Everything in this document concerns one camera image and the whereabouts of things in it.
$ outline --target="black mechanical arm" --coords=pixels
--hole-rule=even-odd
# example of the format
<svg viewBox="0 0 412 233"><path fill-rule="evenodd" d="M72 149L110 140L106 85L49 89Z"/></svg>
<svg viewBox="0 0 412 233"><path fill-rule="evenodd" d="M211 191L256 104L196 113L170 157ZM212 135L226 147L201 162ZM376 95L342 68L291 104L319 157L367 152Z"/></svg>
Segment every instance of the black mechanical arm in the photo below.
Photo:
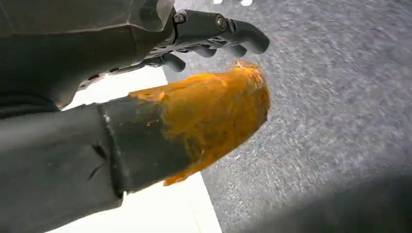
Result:
<svg viewBox="0 0 412 233"><path fill-rule="evenodd" d="M190 164L138 98L60 111L104 74L263 53L255 26L170 0L0 1L0 232L44 232L121 205Z"/></svg>

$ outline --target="white surface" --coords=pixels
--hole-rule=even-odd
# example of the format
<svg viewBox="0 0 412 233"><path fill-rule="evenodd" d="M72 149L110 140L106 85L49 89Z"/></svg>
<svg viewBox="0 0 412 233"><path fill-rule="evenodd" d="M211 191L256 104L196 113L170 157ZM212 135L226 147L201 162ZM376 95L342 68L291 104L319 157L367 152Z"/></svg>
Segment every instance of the white surface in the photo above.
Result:
<svg viewBox="0 0 412 233"><path fill-rule="evenodd" d="M106 102L131 91L167 84L163 70L147 67L108 76L76 94L67 109ZM125 196L122 207L87 216L49 233L221 233L201 173L168 187L157 183Z"/></svg>
<svg viewBox="0 0 412 233"><path fill-rule="evenodd" d="M242 4L242 6L250 6L253 3L253 0L242 0L240 2Z"/></svg>

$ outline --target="robotic hand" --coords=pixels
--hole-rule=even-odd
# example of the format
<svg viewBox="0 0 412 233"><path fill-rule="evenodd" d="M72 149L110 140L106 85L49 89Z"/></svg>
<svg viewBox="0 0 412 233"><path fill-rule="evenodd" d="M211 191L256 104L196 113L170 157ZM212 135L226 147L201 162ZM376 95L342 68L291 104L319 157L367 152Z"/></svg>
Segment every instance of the robotic hand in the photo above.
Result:
<svg viewBox="0 0 412 233"><path fill-rule="evenodd" d="M223 49L241 57L269 45L249 23L217 13L176 12L173 3L0 2L0 232L44 232L116 208L124 192L193 162L187 145L162 134L164 122L148 127L162 109L144 98L60 112L76 91L104 74L163 65L183 70L185 63L171 52L211 57ZM250 100L267 104L266 99L264 93ZM195 100L185 101L195 106ZM265 121L265 104L245 137Z"/></svg>

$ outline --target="orange wrapped object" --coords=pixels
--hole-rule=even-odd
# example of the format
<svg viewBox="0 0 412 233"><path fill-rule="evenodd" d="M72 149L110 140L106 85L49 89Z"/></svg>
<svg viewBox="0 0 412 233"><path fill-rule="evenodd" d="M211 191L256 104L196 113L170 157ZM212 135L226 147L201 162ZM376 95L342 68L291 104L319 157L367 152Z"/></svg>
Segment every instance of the orange wrapped object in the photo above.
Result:
<svg viewBox="0 0 412 233"><path fill-rule="evenodd" d="M190 166L167 178L166 186L185 180L241 145L267 120L270 108L260 69L242 61L227 72L198 74L129 95L159 105L164 137L182 140L190 156Z"/></svg>

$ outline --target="metal screw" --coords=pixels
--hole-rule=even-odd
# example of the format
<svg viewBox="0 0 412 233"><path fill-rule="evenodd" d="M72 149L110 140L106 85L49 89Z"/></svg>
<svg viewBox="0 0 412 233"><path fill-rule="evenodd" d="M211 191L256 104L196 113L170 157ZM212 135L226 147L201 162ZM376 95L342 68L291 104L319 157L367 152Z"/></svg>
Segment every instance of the metal screw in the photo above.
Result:
<svg viewBox="0 0 412 233"><path fill-rule="evenodd" d="M176 14L173 17L175 23L184 23L186 22L186 18L182 14Z"/></svg>
<svg viewBox="0 0 412 233"><path fill-rule="evenodd" d="M216 17L216 25L220 31L224 31L226 29L226 19L223 16Z"/></svg>

